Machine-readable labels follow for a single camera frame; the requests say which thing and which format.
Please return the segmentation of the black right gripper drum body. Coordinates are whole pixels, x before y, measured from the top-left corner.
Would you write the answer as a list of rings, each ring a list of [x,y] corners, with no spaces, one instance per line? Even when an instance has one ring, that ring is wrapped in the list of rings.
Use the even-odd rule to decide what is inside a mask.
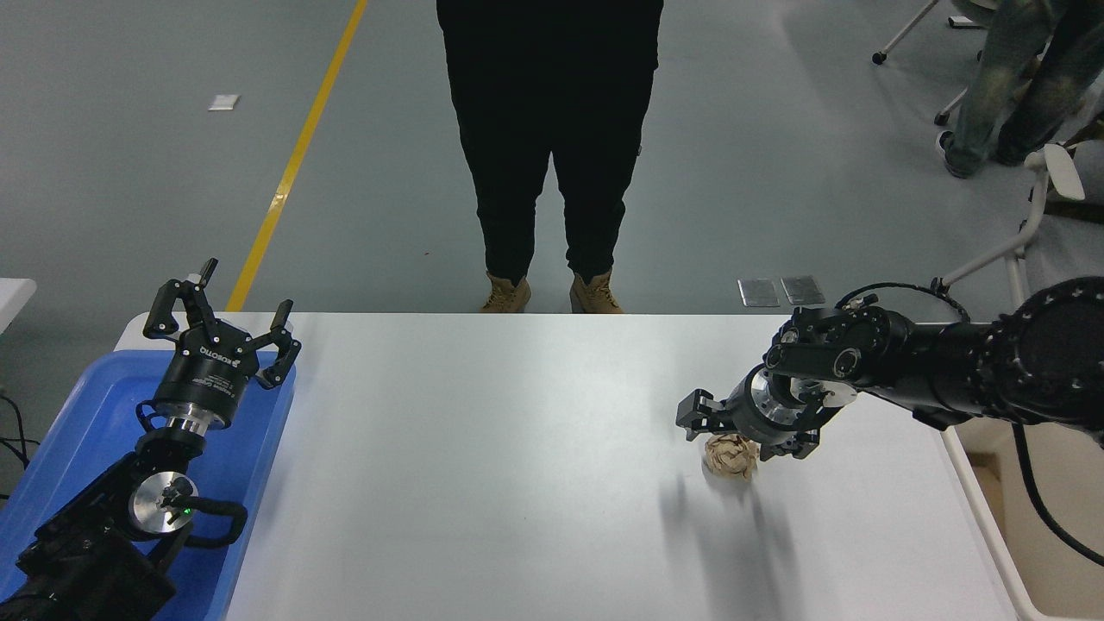
[[[807,408],[769,381],[765,369],[752,369],[731,393],[732,428],[761,445],[781,445],[798,433],[797,423]]]

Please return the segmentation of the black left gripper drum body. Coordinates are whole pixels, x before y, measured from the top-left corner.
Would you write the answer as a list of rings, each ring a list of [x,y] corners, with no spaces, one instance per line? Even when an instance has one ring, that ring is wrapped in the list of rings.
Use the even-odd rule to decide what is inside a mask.
[[[155,390],[153,415],[200,417],[217,430],[231,427],[246,386],[259,370],[259,357],[246,350],[250,333],[226,322],[216,322],[216,343],[201,323],[181,334]]]

